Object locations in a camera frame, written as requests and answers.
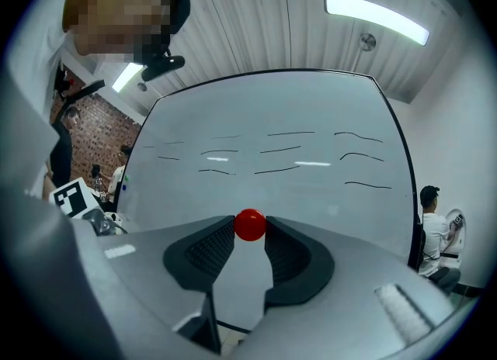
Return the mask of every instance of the black marker line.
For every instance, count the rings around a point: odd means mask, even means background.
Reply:
[[[221,149],[219,151],[207,151],[207,152],[203,152],[201,154],[212,153],[212,152],[234,152],[234,153],[237,153],[238,151],[227,151],[226,149]]]
[[[226,174],[226,175],[236,175],[236,174],[230,174],[229,172],[224,172],[224,171],[219,171],[219,170],[199,170],[199,172],[203,171],[214,171],[214,172],[220,172],[221,174]]]
[[[220,139],[223,139],[223,138],[238,138],[238,137],[241,137],[242,135],[234,135],[233,137],[214,137],[214,138],[211,138],[211,140],[220,140]]]
[[[298,131],[296,133],[316,133],[315,131]],[[293,133],[268,133],[268,137],[273,137],[275,135],[291,135]]]
[[[261,153],[271,153],[271,152],[281,152],[281,151],[289,151],[290,149],[298,149],[299,146],[294,146],[294,147],[285,147],[284,149],[276,149],[275,151],[263,151]]]
[[[347,185],[348,183],[355,183],[357,185],[369,186],[370,188],[391,189],[388,186],[374,186],[374,185],[368,185],[367,183],[362,183],[362,182],[345,182],[345,185]]]
[[[290,168],[283,168],[281,170],[271,170],[271,171],[261,171],[261,172],[254,172],[254,174],[265,174],[267,172],[278,172],[278,171],[286,171],[286,170],[293,170],[294,168],[299,168],[300,165],[296,165],[295,167],[290,167]]]
[[[358,154],[359,156],[366,156],[367,158],[373,158],[374,160],[379,160],[379,161],[384,161],[384,160],[381,160],[380,158],[378,157],[373,157],[373,156],[368,156],[367,154],[364,154],[364,153],[356,153],[356,152],[350,152],[350,153],[345,153],[341,158],[340,160],[342,160],[347,154]]]
[[[361,138],[361,139],[363,139],[363,140],[375,140],[374,138],[366,138],[366,137],[362,137],[362,136],[360,136],[360,135],[357,135],[356,133],[350,133],[350,132],[348,132],[348,131],[343,131],[343,132],[341,132],[341,133],[349,133],[349,134],[355,135],[356,137]]]

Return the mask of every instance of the person in background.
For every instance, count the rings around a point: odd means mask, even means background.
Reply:
[[[49,125],[64,42],[73,43],[81,55],[115,54],[120,62],[129,61],[162,43],[162,36],[176,27],[177,11],[178,0],[34,0],[6,47],[5,70]],[[26,188],[37,197],[50,191],[44,188],[50,184],[50,169],[45,164],[39,169],[33,187]]]
[[[455,268],[440,267],[440,243],[442,239],[451,241],[461,225],[452,222],[449,227],[449,223],[443,216],[435,214],[439,190],[434,186],[425,186],[419,193],[423,230],[426,234],[419,274],[430,277],[438,272],[442,277],[436,280],[436,285],[449,295],[459,282],[461,272]]]
[[[121,147],[121,152],[119,152],[119,162],[122,165],[116,168],[115,172],[112,174],[112,177],[100,173],[100,176],[109,183],[107,192],[111,195],[116,194],[117,184],[123,179],[124,169],[126,168],[127,159],[130,157],[131,149],[131,147],[126,145]]]
[[[78,125],[79,116],[78,108],[69,106],[61,120],[52,124],[54,130],[59,134],[59,141],[50,154],[48,171],[53,172],[51,180],[56,188],[69,183],[71,178],[72,140],[69,131]]]

